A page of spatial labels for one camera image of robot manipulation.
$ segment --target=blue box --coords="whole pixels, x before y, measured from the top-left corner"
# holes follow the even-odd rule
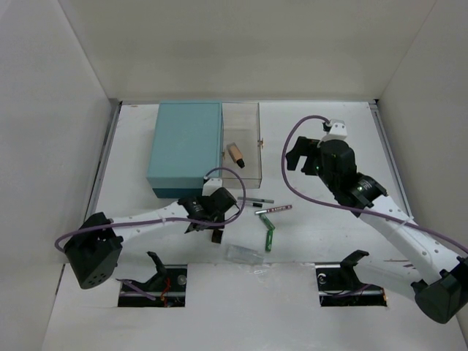
[[[222,165],[222,135],[221,102],[160,103],[146,174],[156,196],[201,195],[203,176]]]

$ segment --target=screw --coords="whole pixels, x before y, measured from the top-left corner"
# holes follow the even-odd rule
[[[325,273],[319,273],[317,279],[320,285],[324,285],[327,282],[327,275]]]
[[[177,277],[177,283],[178,283],[179,285],[185,285],[185,284],[187,284],[187,277],[184,276],[184,275],[178,276],[178,277]]]

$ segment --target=wall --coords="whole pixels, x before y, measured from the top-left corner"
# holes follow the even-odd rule
[[[0,350],[38,350],[110,104],[56,0],[0,0]]]
[[[109,97],[373,99],[434,0],[60,0]]]
[[[468,245],[468,2],[439,0],[379,106],[416,219]],[[468,335],[468,307],[459,317]]]

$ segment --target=green battery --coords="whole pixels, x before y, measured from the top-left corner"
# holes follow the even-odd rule
[[[275,230],[275,226],[273,223],[270,222],[270,219],[265,214],[260,214],[259,215],[260,219],[262,220],[263,224],[268,228],[268,230]]]
[[[273,230],[266,232],[265,251],[271,251],[271,245],[273,244]]]

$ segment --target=red wire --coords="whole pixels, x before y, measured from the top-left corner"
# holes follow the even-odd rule
[[[170,279],[166,278],[166,288],[161,292],[161,300],[164,301],[164,307],[167,307],[167,299],[164,297],[164,294],[167,293],[170,289]]]

